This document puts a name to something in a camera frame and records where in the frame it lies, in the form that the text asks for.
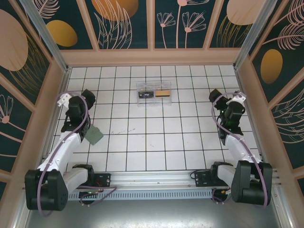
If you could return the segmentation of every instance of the clear plastic box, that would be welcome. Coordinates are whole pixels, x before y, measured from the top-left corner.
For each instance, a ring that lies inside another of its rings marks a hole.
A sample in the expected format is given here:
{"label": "clear plastic box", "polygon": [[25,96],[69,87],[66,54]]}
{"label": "clear plastic box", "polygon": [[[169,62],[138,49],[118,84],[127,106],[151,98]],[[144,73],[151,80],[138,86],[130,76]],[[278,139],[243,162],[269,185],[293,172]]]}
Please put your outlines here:
{"label": "clear plastic box", "polygon": [[[138,106],[171,105],[171,81],[138,82],[137,104]],[[169,96],[156,97],[157,91],[169,91]],[[140,98],[140,95],[149,94],[149,98]]]}

